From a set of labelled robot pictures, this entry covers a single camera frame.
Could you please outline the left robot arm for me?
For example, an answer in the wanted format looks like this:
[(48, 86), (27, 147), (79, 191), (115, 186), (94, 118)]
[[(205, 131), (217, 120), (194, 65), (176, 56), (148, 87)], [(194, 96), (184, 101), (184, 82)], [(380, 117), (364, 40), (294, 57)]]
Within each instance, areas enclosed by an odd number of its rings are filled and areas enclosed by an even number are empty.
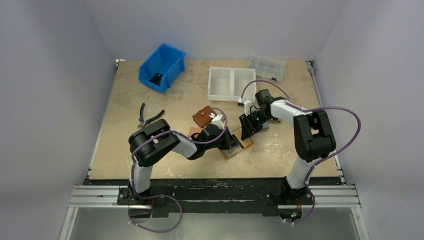
[(175, 152), (188, 160), (196, 160), (208, 150), (229, 150), (238, 144), (222, 120), (211, 122), (199, 133), (186, 136), (171, 129), (164, 119), (133, 133), (128, 143), (133, 161), (129, 197), (138, 205), (149, 199), (153, 165), (168, 153)]

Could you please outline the black card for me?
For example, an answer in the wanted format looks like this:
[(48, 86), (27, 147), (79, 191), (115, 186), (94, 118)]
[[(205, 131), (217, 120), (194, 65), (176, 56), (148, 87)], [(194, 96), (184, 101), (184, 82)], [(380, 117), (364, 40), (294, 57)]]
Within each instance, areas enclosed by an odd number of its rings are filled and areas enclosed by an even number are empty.
[(160, 86), (161, 85), (161, 81), (162, 81), (162, 77), (163, 77), (163, 75), (157, 72), (149, 81), (152, 84), (155, 84), (157, 86)]

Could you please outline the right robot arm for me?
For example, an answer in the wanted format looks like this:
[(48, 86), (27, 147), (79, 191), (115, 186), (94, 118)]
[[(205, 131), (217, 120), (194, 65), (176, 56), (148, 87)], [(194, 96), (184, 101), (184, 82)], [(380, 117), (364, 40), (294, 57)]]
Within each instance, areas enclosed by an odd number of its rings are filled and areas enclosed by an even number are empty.
[(271, 96), (268, 89), (255, 94), (258, 107), (248, 99), (240, 98), (238, 106), (244, 109), (239, 117), (241, 139), (245, 140), (260, 132), (269, 120), (283, 120), (293, 126), (295, 163), (286, 176), (287, 186), (280, 196), (288, 204), (300, 198), (302, 189), (309, 181), (313, 164), (329, 156), (336, 148), (333, 130), (324, 110), (303, 110), (286, 98)]

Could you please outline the gold VIP card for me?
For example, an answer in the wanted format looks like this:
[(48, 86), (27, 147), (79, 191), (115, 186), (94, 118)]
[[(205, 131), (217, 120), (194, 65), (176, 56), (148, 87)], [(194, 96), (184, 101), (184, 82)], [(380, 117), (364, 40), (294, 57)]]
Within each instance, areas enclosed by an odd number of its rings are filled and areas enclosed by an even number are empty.
[(241, 149), (248, 148), (248, 147), (250, 147), (251, 145), (253, 145), (253, 144), (254, 144), (254, 142), (252, 141), (252, 139), (251, 139), (251, 138), (246, 138), (246, 139), (244, 139), (244, 140), (242, 140), (241, 138), (238, 138), (238, 139), (237, 139), (237, 141), (238, 141), (238, 143), (239, 143), (239, 147), (240, 147)]

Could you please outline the orange card holder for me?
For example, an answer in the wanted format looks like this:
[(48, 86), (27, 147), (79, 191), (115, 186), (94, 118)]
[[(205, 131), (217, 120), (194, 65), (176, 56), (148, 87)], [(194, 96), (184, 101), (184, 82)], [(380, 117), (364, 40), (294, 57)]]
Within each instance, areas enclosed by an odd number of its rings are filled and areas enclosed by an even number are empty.
[[(242, 128), (241, 127), (237, 128), (233, 132), (235, 132), (235, 135), (237, 136), (238, 139), (241, 139), (241, 134), (242, 134)], [(233, 147), (233, 148), (230, 148), (230, 149), (220, 150), (220, 153), (226, 160), (229, 160), (229, 159), (233, 158), (234, 156), (236, 156), (237, 154), (241, 153), (242, 151), (246, 150), (247, 148), (241, 149), (240, 146), (236, 146), (236, 147)]]

